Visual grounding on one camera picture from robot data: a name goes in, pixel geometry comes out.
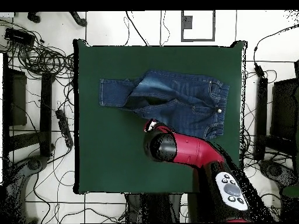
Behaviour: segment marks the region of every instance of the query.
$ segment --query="round button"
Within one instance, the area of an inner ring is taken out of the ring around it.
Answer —
[[[237,200],[238,200],[238,202],[239,202],[240,204],[244,204],[244,201],[243,201],[242,198],[238,198]]]
[[[241,190],[236,185],[226,184],[223,189],[227,194],[231,196],[240,197],[241,195]]]
[[[233,196],[228,197],[228,200],[230,200],[231,202],[235,202],[236,199]]]

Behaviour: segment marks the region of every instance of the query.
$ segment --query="jeans pocket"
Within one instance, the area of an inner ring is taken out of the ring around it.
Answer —
[[[214,100],[220,100],[221,82],[209,82],[208,93]]]
[[[203,134],[203,139],[213,139],[216,137],[217,123],[209,125]]]
[[[211,107],[192,107],[192,112],[195,115],[211,116],[215,113],[214,109]]]

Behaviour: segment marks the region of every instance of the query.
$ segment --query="black power strip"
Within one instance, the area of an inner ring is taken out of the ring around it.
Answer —
[[[74,142],[72,140],[71,132],[69,131],[67,118],[66,118],[64,112],[60,109],[57,110],[55,113],[56,113],[57,119],[59,120],[58,125],[59,125],[59,129],[65,139],[65,144],[68,148],[71,149],[74,145]]]
[[[7,28],[5,30],[4,39],[32,47],[34,45],[35,36],[20,30]]]

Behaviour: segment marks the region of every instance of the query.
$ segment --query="jeans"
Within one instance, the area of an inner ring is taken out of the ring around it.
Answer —
[[[151,70],[135,81],[101,79],[99,90],[101,106],[154,118],[177,133],[223,134],[229,86],[210,76]]]

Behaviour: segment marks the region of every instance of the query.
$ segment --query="green table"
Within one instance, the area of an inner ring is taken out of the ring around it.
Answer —
[[[135,79],[149,69],[213,76],[230,86],[224,135],[213,141],[239,164],[241,65],[245,46],[240,41],[232,47],[90,47],[75,40],[75,58],[79,58],[75,59],[79,91],[79,103],[75,101],[79,110],[79,140],[75,137],[78,192],[192,192],[191,168],[155,163],[145,156],[142,147],[145,119],[99,105],[100,78]]]

